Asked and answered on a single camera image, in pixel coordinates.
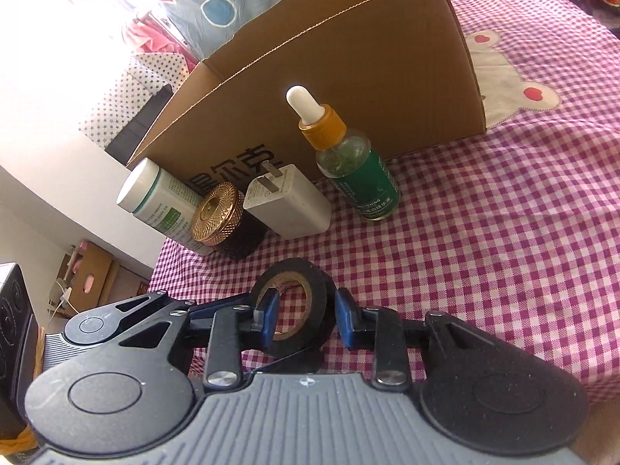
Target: black tape roll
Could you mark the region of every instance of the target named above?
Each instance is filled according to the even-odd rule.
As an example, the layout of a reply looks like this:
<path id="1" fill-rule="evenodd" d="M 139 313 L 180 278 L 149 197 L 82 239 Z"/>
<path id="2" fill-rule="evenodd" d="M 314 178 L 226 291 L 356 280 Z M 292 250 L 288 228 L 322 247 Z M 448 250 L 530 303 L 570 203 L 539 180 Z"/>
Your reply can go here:
<path id="1" fill-rule="evenodd" d="M 320 348 L 329 339 L 336 324 L 336 286 L 326 273 L 303 258 L 288 258 L 275 263 L 260 275 L 250 293 L 258 303 L 269 288 L 275 288 L 282 295 L 298 285 L 306 294 L 306 309 L 294 327 L 274 335 L 272 346 L 266 354 L 275 358 L 291 355 L 308 346 Z"/>

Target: table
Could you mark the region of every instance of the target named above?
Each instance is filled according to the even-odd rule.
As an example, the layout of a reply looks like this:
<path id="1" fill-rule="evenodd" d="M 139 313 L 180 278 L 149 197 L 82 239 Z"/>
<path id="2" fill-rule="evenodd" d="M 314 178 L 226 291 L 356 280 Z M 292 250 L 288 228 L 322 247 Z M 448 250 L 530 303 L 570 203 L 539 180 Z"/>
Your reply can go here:
<path id="1" fill-rule="evenodd" d="M 385 221 L 362 220 L 322 181 L 334 204 L 322 235 L 269 233 L 241 262 L 167 240 L 151 289 L 203 303 L 249 291 L 273 263 L 303 257 L 362 306 L 410 319 L 446 311 L 573 373 L 591 400 L 616 396 L 620 46 L 566 0 L 452 3 L 465 34 L 495 30 L 495 48 L 523 79 L 550 86 L 558 106 L 519 109 L 486 134 L 392 159 L 402 200 Z M 302 307 L 285 294 L 281 326 Z M 336 332 L 325 352 L 327 372 L 370 375 L 371 353 L 344 350 Z M 196 351 L 195 371 L 204 357 Z M 413 377 L 424 378 L 419 354 L 410 359 Z M 248 369 L 265 360 L 244 353 Z"/>

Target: gray ridged panel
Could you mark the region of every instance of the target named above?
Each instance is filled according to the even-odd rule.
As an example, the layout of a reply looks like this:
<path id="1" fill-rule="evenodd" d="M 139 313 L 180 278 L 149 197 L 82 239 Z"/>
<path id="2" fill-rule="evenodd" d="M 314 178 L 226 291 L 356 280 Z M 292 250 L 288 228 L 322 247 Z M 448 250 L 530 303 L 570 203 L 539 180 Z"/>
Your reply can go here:
<path id="1" fill-rule="evenodd" d="M 359 374 L 310 379 L 258 374 L 244 390 L 207 397 L 165 444 L 105 464 L 584 465 L 568 449 L 525 459 L 483 455 L 430 427 L 406 396 L 374 390 Z M 32 463 L 84 461 L 46 451 Z"/>
<path id="2" fill-rule="evenodd" d="M 83 351 L 97 346 L 75 346 L 67 342 L 63 334 L 48 334 L 45 336 L 45 349 L 43 351 L 43 371 L 51 369 L 70 358 L 78 356 Z"/>

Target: gold lid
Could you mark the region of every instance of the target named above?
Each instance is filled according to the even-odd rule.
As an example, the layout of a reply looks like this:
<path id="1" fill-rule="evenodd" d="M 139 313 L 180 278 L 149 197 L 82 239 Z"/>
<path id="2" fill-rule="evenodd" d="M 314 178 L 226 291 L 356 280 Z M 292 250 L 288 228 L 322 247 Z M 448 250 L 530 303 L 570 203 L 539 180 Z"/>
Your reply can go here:
<path id="1" fill-rule="evenodd" d="M 226 240 L 241 222 L 243 193 L 232 183 L 218 184 L 202 200 L 191 220 L 191 236 L 208 246 Z"/>
<path id="2" fill-rule="evenodd" d="M 325 114 L 314 124 L 305 125 L 300 121 L 302 134 L 314 150 L 326 150 L 336 145 L 345 136 L 346 126 L 339 115 L 329 105 L 321 105 Z"/>

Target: white rubber dropper bulb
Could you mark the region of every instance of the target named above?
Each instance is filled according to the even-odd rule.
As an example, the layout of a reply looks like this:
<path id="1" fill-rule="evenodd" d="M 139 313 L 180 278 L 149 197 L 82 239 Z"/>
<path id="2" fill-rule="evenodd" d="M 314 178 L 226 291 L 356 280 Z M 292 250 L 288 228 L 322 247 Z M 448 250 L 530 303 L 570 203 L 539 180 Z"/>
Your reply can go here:
<path id="1" fill-rule="evenodd" d="M 325 108 L 319 105 L 308 89 L 301 85 L 291 87 L 286 93 L 286 100 L 299 114 L 301 123 L 305 126 L 318 122 L 325 114 Z"/>

